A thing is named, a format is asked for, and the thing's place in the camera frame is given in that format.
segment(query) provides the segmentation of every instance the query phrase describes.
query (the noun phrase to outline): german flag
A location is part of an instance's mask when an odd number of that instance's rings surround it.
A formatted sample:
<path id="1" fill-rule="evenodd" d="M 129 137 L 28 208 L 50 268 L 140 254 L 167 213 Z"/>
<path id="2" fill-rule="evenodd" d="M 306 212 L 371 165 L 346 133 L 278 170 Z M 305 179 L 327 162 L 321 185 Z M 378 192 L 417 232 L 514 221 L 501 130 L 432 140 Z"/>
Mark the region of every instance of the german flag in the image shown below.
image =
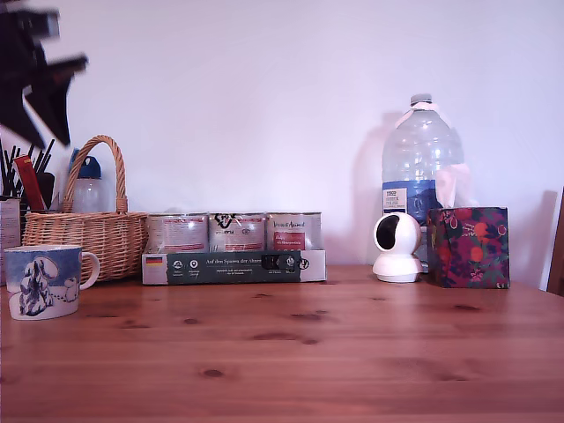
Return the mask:
<path id="1" fill-rule="evenodd" d="M 147 266 L 162 266 L 162 257 L 146 257 L 145 264 Z"/>

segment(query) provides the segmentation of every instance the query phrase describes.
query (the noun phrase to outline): can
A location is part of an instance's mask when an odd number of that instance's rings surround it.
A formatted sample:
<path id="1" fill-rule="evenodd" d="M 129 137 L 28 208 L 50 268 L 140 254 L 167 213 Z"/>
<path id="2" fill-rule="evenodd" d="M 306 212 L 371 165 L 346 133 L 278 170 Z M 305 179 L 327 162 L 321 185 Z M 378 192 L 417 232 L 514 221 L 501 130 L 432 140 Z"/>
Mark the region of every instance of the can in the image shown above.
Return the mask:
<path id="1" fill-rule="evenodd" d="M 267 249 L 323 249 L 321 213 L 268 213 Z"/>
<path id="2" fill-rule="evenodd" d="M 209 251 L 207 213 L 150 214 L 147 231 L 151 252 Z"/>
<path id="3" fill-rule="evenodd" d="M 210 214 L 210 251 L 263 251 L 264 213 Z"/>

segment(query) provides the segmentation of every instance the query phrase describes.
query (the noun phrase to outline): blue and white mug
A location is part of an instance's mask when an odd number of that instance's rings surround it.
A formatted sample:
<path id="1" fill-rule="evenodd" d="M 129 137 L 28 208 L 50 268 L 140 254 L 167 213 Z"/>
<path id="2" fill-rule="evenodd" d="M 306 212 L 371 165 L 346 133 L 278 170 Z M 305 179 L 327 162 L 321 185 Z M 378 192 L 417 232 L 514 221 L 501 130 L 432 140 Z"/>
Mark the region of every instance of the blue and white mug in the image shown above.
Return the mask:
<path id="1" fill-rule="evenodd" d="M 93 272 L 80 283 L 82 257 Z M 44 320 L 78 310 L 78 293 L 100 275 L 100 261 L 79 245 L 35 245 L 4 251 L 10 314 L 16 320 Z"/>

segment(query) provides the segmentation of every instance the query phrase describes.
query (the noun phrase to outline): plastic bottle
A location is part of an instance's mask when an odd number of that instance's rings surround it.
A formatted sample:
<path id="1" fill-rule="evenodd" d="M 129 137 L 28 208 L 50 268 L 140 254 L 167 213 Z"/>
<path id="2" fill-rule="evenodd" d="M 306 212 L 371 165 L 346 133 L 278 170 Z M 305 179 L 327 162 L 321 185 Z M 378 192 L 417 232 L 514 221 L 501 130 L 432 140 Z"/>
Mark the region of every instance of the plastic bottle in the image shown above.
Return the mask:
<path id="1" fill-rule="evenodd" d="M 111 212 L 108 187 L 101 178 L 98 161 L 86 157 L 74 188 L 73 213 Z"/>
<path id="2" fill-rule="evenodd" d="M 427 270 L 427 211 L 441 207 L 436 199 L 435 172 L 464 163 L 460 138 L 437 113 L 431 94 L 413 95 L 411 109 L 398 121 L 382 154 L 383 211 L 407 212 L 422 226 L 416 252 Z"/>

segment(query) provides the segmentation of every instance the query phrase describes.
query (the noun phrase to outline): mug handle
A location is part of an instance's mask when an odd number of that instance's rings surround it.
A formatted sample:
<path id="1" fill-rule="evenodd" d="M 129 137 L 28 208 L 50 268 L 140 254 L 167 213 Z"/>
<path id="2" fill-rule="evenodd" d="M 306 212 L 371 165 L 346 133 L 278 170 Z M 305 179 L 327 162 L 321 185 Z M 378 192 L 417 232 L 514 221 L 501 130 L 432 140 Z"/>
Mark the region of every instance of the mug handle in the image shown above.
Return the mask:
<path id="1" fill-rule="evenodd" d="M 82 291 L 94 285 L 94 282 L 96 282 L 96 279 L 100 275 L 100 260 L 98 260 L 98 257 L 93 253 L 83 251 L 80 254 L 82 254 L 82 257 L 88 257 L 92 260 L 92 275 L 90 275 L 90 278 L 88 278 L 86 282 L 80 284 L 80 291 Z"/>

